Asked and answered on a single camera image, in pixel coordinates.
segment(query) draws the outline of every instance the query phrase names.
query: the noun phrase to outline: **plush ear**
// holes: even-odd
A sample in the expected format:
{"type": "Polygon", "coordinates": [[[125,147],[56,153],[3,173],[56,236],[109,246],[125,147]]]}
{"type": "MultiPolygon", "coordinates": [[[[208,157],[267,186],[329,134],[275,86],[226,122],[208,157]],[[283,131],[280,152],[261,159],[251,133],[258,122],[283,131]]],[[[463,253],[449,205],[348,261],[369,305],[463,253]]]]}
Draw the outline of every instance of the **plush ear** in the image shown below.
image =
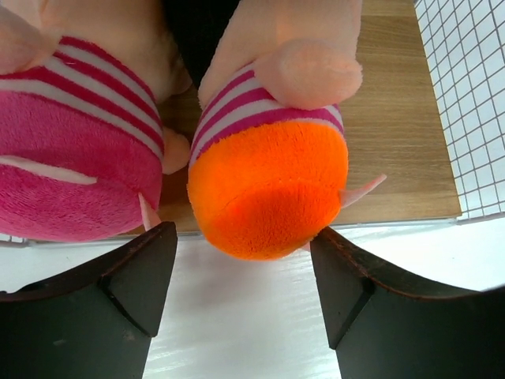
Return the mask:
{"type": "Polygon", "coordinates": [[[165,153],[163,155],[163,173],[173,174],[189,162],[191,146],[186,137],[172,129],[163,128],[165,153]]]}
{"type": "Polygon", "coordinates": [[[370,183],[365,184],[361,188],[353,190],[340,191],[340,203],[342,208],[346,208],[356,201],[360,200],[364,195],[372,192],[380,183],[386,180],[387,176],[382,174],[380,177],[372,180],[370,183]]]}
{"type": "Polygon", "coordinates": [[[349,99],[361,66],[324,39],[295,39],[255,62],[261,85],[281,104],[314,110],[349,99]]]}
{"type": "Polygon", "coordinates": [[[37,28],[0,5],[0,75],[16,73],[49,56],[37,28]]]}
{"type": "Polygon", "coordinates": [[[161,219],[155,210],[149,205],[145,200],[142,193],[139,193],[140,210],[142,212],[142,222],[144,223],[144,229],[146,231],[152,229],[153,227],[161,224],[161,219]]]}

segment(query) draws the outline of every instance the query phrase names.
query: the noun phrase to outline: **pink and white stripes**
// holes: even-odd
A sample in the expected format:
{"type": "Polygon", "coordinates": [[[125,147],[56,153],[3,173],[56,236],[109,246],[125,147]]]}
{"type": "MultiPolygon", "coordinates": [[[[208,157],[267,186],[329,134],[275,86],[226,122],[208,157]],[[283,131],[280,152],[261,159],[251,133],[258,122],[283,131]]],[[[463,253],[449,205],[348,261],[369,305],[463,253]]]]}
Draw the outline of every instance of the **pink and white stripes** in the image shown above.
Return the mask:
{"type": "Polygon", "coordinates": [[[192,166],[214,143],[249,128],[282,121],[317,122],[344,133],[338,105],[304,111],[284,107],[255,78],[252,65],[239,70],[210,101],[193,139],[192,166]]]}
{"type": "Polygon", "coordinates": [[[151,90],[92,43],[63,37],[42,66],[0,77],[0,91],[37,96],[79,111],[139,140],[159,159],[163,157],[162,124],[151,90]]]}

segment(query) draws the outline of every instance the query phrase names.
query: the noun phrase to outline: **wooden table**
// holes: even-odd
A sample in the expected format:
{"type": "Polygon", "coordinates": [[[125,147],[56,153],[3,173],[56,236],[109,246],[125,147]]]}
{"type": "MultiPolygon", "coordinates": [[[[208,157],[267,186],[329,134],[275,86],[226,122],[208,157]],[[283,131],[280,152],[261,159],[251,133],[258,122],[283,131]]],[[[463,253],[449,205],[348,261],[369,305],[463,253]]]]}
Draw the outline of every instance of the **wooden table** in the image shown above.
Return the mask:
{"type": "MultiPolygon", "coordinates": [[[[364,0],[359,93],[342,104],[350,150],[349,188],[385,173],[388,180],[342,211],[335,223],[452,218],[461,214],[413,2],[364,0]]],[[[196,91],[160,107],[166,125],[193,135],[196,91]]],[[[164,180],[159,214],[178,232],[197,232],[187,170],[164,180]]]]}

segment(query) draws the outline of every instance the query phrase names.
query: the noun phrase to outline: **white surface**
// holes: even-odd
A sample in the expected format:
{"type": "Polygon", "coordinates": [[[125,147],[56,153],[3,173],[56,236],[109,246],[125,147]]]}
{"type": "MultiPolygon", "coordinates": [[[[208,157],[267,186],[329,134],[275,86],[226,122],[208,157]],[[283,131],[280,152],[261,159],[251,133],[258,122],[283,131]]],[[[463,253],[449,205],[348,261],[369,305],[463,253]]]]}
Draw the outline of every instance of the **white surface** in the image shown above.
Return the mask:
{"type": "Polygon", "coordinates": [[[505,212],[505,1],[420,0],[463,219],[505,212]]]}
{"type": "MultiPolygon", "coordinates": [[[[409,235],[386,227],[342,233],[430,279],[476,290],[505,283],[505,219],[417,229],[409,235]]],[[[113,247],[0,249],[0,290],[15,291],[113,247]]],[[[179,243],[147,379],[338,378],[337,365],[307,253],[252,263],[204,241],[179,243]]]]}

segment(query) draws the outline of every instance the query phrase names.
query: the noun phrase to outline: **white tile wall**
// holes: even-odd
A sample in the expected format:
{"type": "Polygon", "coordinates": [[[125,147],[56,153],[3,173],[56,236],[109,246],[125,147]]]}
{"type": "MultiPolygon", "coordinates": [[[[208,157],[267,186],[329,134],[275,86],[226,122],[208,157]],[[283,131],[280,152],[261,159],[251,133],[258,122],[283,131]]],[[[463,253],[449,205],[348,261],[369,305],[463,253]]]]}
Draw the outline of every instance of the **white tile wall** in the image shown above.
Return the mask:
{"type": "Polygon", "coordinates": [[[463,219],[505,213],[505,0],[419,0],[463,219]]]}

